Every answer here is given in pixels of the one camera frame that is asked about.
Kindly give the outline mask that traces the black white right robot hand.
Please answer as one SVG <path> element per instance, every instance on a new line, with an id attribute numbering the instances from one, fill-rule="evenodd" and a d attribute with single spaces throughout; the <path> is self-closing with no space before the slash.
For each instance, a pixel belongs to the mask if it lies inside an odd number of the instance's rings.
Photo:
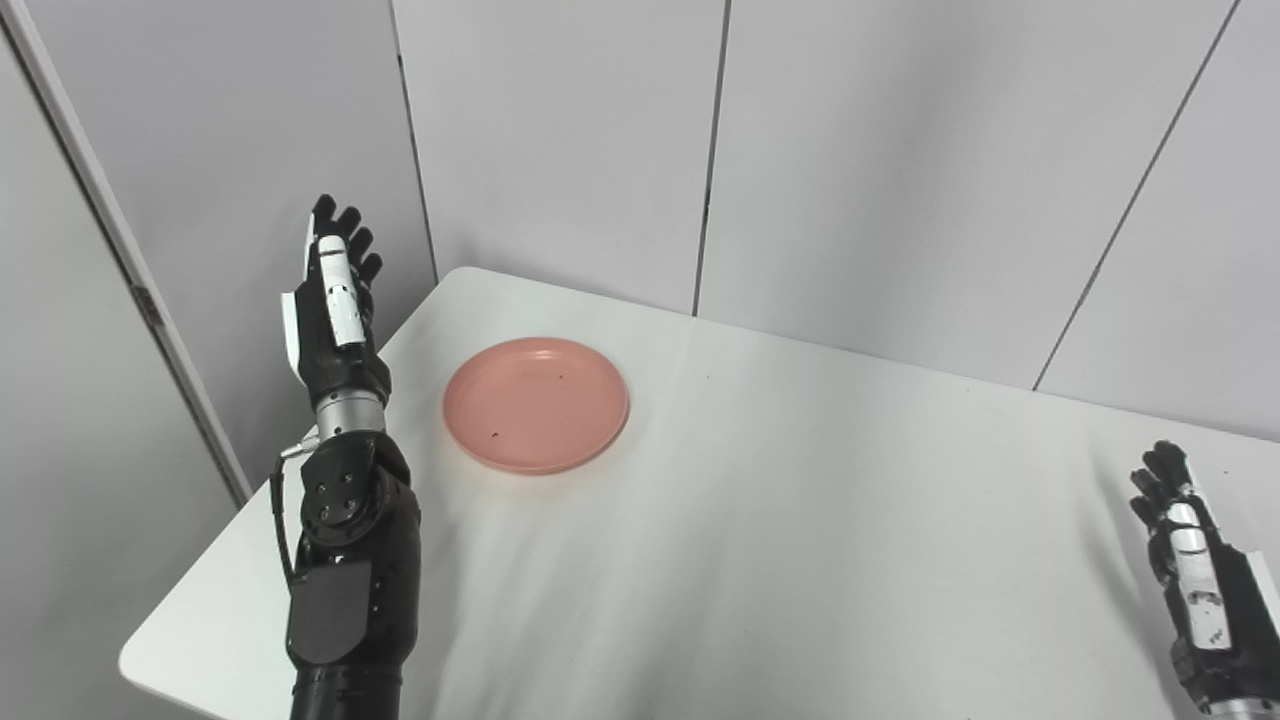
<path id="1" fill-rule="evenodd" d="M 1130 482 L 1181 688 L 1206 719 L 1277 717 L 1277 588 L 1266 561 L 1225 539 L 1179 445 L 1155 442 Z"/>

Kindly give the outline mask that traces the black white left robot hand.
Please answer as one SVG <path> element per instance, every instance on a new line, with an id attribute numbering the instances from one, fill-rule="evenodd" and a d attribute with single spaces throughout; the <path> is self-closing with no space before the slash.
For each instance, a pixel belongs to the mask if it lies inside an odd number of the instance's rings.
<path id="1" fill-rule="evenodd" d="M 374 234 L 358 209 L 340 209 L 328 193 L 314 204 L 305 229 L 303 279 L 282 295 L 289 366 L 312 405 L 342 391 L 385 404 L 392 380 L 372 332 L 371 286 L 383 268 L 371 250 Z"/>

